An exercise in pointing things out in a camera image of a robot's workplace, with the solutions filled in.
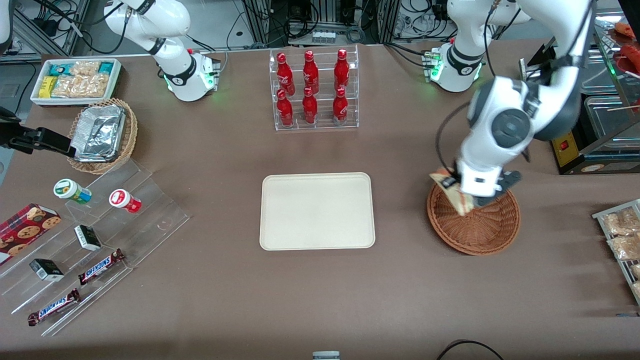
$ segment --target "cookie box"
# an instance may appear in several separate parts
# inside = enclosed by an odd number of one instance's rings
[[[60,215],[44,206],[29,204],[0,224],[0,265],[61,222]]]
[[[104,92],[103,97],[80,97],[73,99],[65,99],[65,98],[46,98],[40,97],[39,91],[42,86],[42,82],[45,77],[49,75],[52,67],[57,65],[63,65],[68,63],[74,63],[75,61],[99,61],[102,63],[112,63],[113,67],[111,68],[111,73],[109,74],[109,81],[107,83],[107,89]],[[78,58],[78,59],[55,59],[55,60],[47,60],[42,64],[42,68],[40,69],[40,74],[38,75],[38,79],[36,80],[35,86],[33,87],[33,91],[31,92],[31,101],[34,104],[48,107],[48,106],[84,106],[87,104],[93,104],[98,101],[108,100],[112,98],[113,92],[115,91],[116,84],[118,83],[118,76],[120,75],[120,69],[122,65],[117,59],[114,58]]]

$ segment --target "red-capped bottle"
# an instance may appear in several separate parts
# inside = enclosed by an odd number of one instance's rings
[[[287,93],[284,89],[278,89],[276,93],[278,96],[278,102],[276,107],[278,108],[278,114],[280,115],[280,121],[284,127],[293,126],[293,107],[291,101],[287,99]]]
[[[293,96],[296,93],[296,87],[293,85],[293,71],[287,63],[287,56],[284,53],[278,53],[276,55],[278,60],[278,82],[280,88],[283,88],[287,92],[287,96]]]
[[[349,63],[347,62],[347,51],[345,49],[338,50],[338,61],[333,68],[335,81],[333,86],[338,91],[340,87],[347,88],[349,85]]]
[[[340,87],[335,92],[335,99],[333,100],[333,123],[336,126],[342,126],[347,122],[347,107],[349,102],[344,97],[344,88]]]
[[[309,86],[314,94],[317,94],[320,91],[320,78],[318,65],[314,61],[314,52],[311,50],[305,51],[305,67],[302,69],[302,74],[305,77],[305,86]]]
[[[318,101],[314,96],[314,91],[311,86],[305,88],[305,98],[302,99],[302,107],[305,110],[305,121],[307,124],[315,124],[318,118]]]

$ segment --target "wicker basket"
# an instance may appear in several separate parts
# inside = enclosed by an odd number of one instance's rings
[[[434,184],[427,199],[427,214],[444,242],[469,255],[496,254],[511,245],[520,230],[520,208],[510,191],[463,217]]]
[[[122,140],[120,142],[120,155],[118,155],[118,158],[111,163],[81,163],[80,161],[69,158],[68,161],[71,166],[78,171],[89,172],[95,175],[102,175],[110,168],[116,166],[117,164],[126,162],[131,157],[133,147],[136,145],[136,135],[138,135],[138,121],[136,120],[136,114],[131,111],[131,108],[129,107],[129,105],[127,105],[126,102],[120,99],[108,99],[96,102],[95,104],[91,104],[90,106],[96,107],[108,105],[121,106],[127,112],[124,129],[122,130]],[[79,118],[80,114],[76,116],[76,121],[74,121],[73,125],[71,125],[69,138],[73,138],[74,133],[76,132],[76,126],[78,125]]]

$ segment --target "aluminum foil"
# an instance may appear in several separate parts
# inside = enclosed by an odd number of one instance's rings
[[[91,107],[78,119],[71,146],[82,162],[111,162],[117,159],[126,111],[117,105]]]

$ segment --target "acrylic bottle rack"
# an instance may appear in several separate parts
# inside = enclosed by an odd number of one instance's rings
[[[345,49],[347,51],[347,62],[349,63],[349,85],[346,87],[345,97],[349,103],[347,107],[347,120],[344,125],[336,126],[333,123],[333,100],[335,98],[335,88],[333,85],[333,68],[337,61],[338,50]],[[288,49],[282,49],[279,51],[271,51],[269,54],[269,78],[271,80],[271,99],[273,102],[273,120],[277,131],[294,131],[294,130],[338,130],[345,128],[358,127],[360,124],[358,98],[359,93],[359,78],[358,68],[360,66],[358,62],[358,48],[355,45],[343,46],[343,47],[314,47],[311,48],[314,52],[314,59],[318,65],[318,73],[320,80],[320,91],[315,94],[318,103],[318,119],[314,125],[307,124],[304,118],[302,99],[304,98],[305,82],[302,75],[302,69],[305,66],[305,56],[303,53],[291,53]],[[287,55],[287,63],[293,71],[293,83],[296,87],[296,93],[289,97],[291,105],[293,106],[293,126],[286,128],[282,126],[280,116],[278,114],[278,108],[276,103],[278,97],[276,92],[280,88],[278,82],[278,62],[275,60],[275,56],[278,53],[285,53]]]
[[[189,217],[150,178],[151,173],[135,161],[112,168],[89,186],[92,199],[85,205],[73,201],[60,212],[62,222],[36,240],[0,268],[0,289],[7,308],[24,319],[64,297],[73,288],[82,301],[66,307],[33,327],[42,336],[52,336],[80,315],[118,281],[129,275],[153,250],[182,226]],[[109,194],[123,188],[142,201],[135,214],[109,204]],[[89,251],[80,247],[74,228],[92,226],[102,248]],[[93,281],[80,286],[77,278],[100,260],[120,248],[125,259]],[[58,282],[43,281],[29,267],[36,258],[51,259],[65,274]]]

